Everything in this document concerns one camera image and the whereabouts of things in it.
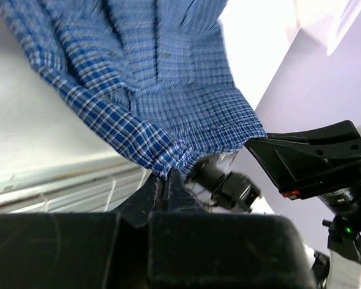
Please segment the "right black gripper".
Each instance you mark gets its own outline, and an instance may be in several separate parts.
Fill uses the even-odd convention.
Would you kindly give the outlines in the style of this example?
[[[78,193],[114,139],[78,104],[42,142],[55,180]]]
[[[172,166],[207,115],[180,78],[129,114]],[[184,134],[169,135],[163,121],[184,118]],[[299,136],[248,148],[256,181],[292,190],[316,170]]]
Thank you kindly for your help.
[[[361,136],[351,121],[269,134],[245,147],[283,197],[317,197],[337,216],[361,217]]]

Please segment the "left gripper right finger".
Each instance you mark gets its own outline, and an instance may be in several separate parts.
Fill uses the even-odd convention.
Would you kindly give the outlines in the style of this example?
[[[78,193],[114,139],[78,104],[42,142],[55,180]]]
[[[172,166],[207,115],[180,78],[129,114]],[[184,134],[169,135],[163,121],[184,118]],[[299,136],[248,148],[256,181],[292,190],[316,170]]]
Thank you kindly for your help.
[[[172,170],[148,224],[152,288],[315,288],[301,238],[277,215],[177,209]]]

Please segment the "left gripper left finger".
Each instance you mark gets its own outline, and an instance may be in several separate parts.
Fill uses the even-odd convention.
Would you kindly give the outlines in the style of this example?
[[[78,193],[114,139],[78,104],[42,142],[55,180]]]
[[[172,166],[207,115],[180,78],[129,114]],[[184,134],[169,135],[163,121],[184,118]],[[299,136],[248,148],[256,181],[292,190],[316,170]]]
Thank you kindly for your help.
[[[163,186],[150,177],[107,213],[0,214],[0,288],[162,288],[132,212],[158,208]]]

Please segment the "blue plaid long sleeve shirt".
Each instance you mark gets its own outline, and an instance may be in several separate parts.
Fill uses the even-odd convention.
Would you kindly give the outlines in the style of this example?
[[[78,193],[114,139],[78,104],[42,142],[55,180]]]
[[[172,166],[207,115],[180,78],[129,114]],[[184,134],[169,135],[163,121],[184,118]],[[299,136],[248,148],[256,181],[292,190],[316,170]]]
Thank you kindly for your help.
[[[264,138],[236,88],[225,1],[0,1],[30,66],[121,156],[166,178]]]

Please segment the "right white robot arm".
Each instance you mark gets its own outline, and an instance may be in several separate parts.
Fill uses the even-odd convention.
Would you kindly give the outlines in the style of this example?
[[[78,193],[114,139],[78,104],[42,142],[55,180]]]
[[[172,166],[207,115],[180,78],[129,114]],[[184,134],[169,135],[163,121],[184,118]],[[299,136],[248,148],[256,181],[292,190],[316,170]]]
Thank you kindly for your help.
[[[289,218],[303,237],[309,264],[314,264],[314,253],[330,256],[330,277],[327,288],[361,288],[361,265],[345,260],[327,248],[328,229],[322,225],[324,219],[334,214],[317,198],[290,201],[279,195],[261,166],[243,150],[237,157],[220,157],[218,168],[224,172],[241,172],[247,175],[260,189],[261,196],[251,205],[255,214],[280,214]]]

